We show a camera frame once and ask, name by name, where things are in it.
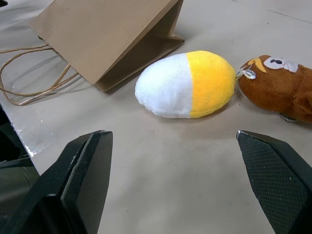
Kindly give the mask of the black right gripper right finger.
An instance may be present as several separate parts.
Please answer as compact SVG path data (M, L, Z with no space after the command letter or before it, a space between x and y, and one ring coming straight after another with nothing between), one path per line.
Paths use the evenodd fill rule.
M312 234L312 167L286 142L236 134L252 191L275 234Z

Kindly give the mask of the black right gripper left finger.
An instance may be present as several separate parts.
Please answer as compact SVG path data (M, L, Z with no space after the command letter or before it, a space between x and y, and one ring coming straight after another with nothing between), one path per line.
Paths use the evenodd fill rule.
M113 133L70 141L39 175L15 212L0 218L0 234L97 234L108 192Z

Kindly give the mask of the brown paper bag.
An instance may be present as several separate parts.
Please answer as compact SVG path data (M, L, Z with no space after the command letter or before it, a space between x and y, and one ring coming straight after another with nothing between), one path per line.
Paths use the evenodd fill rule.
M44 45L15 49L15 58L51 50L67 65L46 90L23 94L24 106L69 83L74 69L108 91L183 45L174 34L183 0L53 0L29 27Z

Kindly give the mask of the dark rounded robot body part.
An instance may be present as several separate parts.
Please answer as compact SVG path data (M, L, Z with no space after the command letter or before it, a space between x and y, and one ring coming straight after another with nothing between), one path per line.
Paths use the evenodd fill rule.
M15 212L38 178L37 170L0 105L0 218Z

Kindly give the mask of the brown owl plush toy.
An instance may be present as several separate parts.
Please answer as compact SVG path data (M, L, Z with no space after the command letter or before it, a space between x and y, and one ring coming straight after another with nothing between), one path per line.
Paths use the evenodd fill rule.
M312 124L312 69L261 55L236 74L241 93L257 107Z

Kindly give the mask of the yellow and white plush egg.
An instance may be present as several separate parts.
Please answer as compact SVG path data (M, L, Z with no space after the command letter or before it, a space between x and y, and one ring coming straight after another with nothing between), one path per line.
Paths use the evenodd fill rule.
M156 116L199 118L225 106L234 94L235 82L235 70L224 58L209 51L191 51L144 69L135 97Z

